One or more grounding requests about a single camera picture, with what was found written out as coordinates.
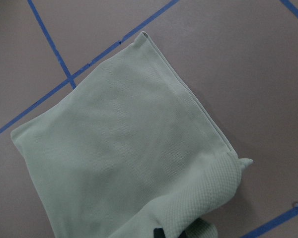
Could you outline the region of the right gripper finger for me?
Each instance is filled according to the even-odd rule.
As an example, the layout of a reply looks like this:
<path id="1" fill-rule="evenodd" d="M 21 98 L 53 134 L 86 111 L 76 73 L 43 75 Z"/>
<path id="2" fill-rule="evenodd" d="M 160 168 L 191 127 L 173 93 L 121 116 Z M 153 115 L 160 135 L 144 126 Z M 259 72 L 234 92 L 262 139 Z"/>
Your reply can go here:
<path id="1" fill-rule="evenodd" d="M 153 230 L 153 238 L 165 238 L 165 233 L 163 228 L 155 228 Z"/>

